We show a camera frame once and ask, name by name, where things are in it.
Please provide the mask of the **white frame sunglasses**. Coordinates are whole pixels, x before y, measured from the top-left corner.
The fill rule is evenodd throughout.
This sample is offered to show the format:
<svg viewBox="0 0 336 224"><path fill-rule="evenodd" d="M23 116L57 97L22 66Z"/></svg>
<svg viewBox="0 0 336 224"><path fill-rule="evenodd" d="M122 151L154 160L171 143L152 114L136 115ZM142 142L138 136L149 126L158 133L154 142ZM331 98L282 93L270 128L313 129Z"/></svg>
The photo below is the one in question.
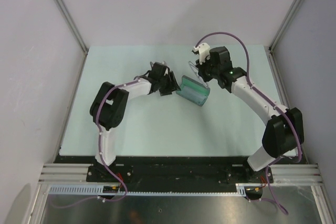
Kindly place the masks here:
<svg viewBox="0 0 336 224"><path fill-rule="evenodd" d="M209 89L209 85L201 78L201 76L198 74L198 68L196 67L196 65L194 65L191 61L188 62L189 67L191 68L191 70L194 72L194 74L196 75L197 79L199 80L199 82L207 89Z"/></svg>

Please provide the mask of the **grey glasses case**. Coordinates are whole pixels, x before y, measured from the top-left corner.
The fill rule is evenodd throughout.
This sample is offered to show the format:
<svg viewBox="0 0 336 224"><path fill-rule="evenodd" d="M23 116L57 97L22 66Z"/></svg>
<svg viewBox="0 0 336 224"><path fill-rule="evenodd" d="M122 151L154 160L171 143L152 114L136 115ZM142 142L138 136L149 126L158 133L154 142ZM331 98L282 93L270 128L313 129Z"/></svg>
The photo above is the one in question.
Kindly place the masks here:
<svg viewBox="0 0 336 224"><path fill-rule="evenodd" d="M181 78L180 90L177 90L176 94L198 106L203 106L207 101L210 91L210 87L183 75Z"/></svg>

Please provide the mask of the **light blue cleaning cloth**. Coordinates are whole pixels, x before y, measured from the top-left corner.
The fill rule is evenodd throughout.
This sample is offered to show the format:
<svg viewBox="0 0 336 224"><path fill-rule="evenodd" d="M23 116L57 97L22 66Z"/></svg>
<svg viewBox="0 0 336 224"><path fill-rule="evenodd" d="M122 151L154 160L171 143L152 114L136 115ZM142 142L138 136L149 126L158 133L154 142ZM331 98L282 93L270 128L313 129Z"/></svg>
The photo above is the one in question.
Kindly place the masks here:
<svg viewBox="0 0 336 224"><path fill-rule="evenodd" d="M206 95L203 95L193 89L190 89L189 87L185 87L184 89L181 90L181 93L180 95L195 103L196 105L199 105L199 106L203 106L203 104L206 102L207 100L207 96Z"/></svg>

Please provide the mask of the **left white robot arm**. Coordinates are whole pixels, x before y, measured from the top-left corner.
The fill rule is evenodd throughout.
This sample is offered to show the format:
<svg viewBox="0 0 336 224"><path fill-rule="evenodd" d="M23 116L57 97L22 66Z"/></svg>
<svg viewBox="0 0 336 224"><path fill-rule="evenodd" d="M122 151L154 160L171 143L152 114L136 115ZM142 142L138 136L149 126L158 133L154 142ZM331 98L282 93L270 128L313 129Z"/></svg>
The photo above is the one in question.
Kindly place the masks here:
<svg viewBox="0 0 336 224"><path fill-rule="evenodd" d="M180 91L174 72L165 62L151 63L150 70L130 82L119 85L104 82L101 85L89 113L99 131L96 160L101 166L97 174L103 181L110 182L116 175L116 169L111 166L117 155L115 134L123 120L127 103L157 91L161 96Z"/></svg>

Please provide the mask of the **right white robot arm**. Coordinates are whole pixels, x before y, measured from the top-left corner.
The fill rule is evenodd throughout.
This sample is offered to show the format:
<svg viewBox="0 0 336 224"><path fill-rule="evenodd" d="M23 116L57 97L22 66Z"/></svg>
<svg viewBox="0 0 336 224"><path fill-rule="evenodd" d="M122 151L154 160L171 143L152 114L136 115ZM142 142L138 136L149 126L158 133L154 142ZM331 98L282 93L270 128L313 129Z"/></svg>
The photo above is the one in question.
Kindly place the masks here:
<svg viewBox="0 0 336 224"><path fill-rule="evenodd" d="M302 157L304 130L299 109L289 109L258 90L244 69L233 67L226 47L211 48L203 43L192 52L198 56L195 65L203 81L215 79L222 89L244 101L266 126L261 147L248 157L248 166L242 169L245 181L254 183L261 177L262 169L295 148L298 157Z"/></svg>

